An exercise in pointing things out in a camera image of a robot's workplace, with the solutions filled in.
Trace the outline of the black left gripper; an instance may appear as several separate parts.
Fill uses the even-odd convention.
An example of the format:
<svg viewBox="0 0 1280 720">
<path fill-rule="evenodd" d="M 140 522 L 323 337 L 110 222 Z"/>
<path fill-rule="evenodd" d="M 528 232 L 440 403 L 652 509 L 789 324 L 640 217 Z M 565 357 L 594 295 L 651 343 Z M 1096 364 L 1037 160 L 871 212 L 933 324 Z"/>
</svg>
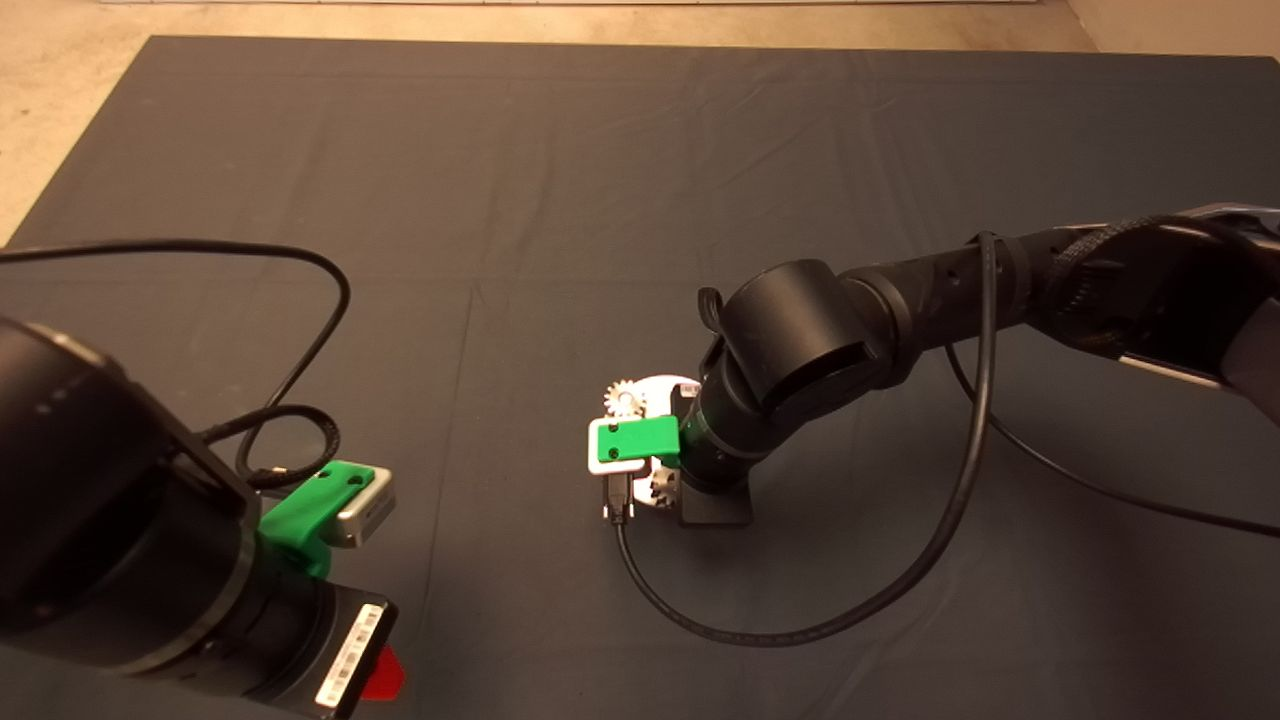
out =
<svg viewBox="0 0 1280 720">
<path fill-rule="evenodd" d="M 310 719 L 349 719 L 362 702 L 392 702 L 406 673 L 390 647 L 398 607 L 385 596 L 321 583 L 317 642 L 305 656 L 298 712 Z"/>
</svg>

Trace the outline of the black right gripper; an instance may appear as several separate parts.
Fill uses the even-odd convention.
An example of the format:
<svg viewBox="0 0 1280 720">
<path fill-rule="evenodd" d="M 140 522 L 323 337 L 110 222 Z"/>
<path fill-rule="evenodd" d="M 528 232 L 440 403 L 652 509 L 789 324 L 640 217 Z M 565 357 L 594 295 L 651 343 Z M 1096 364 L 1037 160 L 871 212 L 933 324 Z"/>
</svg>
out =
<svg viewBox="0 0 1280 720">
<path fill-rule="evenodd" d="M 712 429 L 696 382 L 669 392 L 678 419 L 678 515 L 685 527 L 748 527 L 754 510 L 749 488 L 753 464 Z"/>
</svg>

